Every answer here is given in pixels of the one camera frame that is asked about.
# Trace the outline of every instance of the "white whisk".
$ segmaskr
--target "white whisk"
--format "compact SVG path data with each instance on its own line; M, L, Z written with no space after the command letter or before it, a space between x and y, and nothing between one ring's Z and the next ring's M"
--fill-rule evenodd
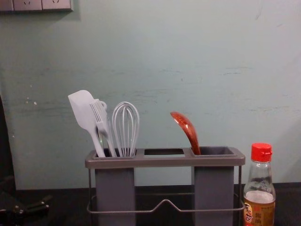
M132 157L139 135L138 110L129 102L119 103L112 116L112 127L120 157Z

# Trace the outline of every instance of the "utensil holder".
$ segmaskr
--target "utensil holder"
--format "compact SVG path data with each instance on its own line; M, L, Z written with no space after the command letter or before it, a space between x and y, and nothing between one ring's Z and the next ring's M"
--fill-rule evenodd
M137 149L134 157L98 158L92 151L86 158L91 190L91 169L95 170L99 226L135 226L135 215L152 213L163 203L169 203L178 212L192 212L195 226L231 226L233 212L241 211L241 166L245 156L236 148L226 146L201 147L202 155L194 155L190 148ZM151 157L152 155L182 154L181 157ZM193 209L182 210L169 199L163 199L151 210L135 209L134 168L191 166L194 185ZM238 208L233 208L234 167L239 167Z

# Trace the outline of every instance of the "wall socket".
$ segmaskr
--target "wall socket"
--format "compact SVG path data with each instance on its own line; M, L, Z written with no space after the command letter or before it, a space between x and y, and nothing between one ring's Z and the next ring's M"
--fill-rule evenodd
M72 10L71 0L42 0L43 10L61 9Z
M14 0L15 11L42 10L41 0Z
M0 12L2 11L13 11L13 1L12 0L0 0Z

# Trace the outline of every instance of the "bottle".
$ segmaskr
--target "bottle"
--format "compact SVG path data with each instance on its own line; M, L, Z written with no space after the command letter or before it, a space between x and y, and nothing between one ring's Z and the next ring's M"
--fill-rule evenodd
M274 226L275 188L271 175L272 146L252 144L251 167L244 187L245 226Z

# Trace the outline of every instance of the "spoon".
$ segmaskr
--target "spoon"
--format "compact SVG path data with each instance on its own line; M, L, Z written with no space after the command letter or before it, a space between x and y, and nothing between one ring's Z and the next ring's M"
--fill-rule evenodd
M170 113L176 123L184 130L186 136L188 137L192 151L195 155L201 154L200 148L198 146L198 135L196 130L194 129L193 124L189 121L189 119L179 112L171 112Z

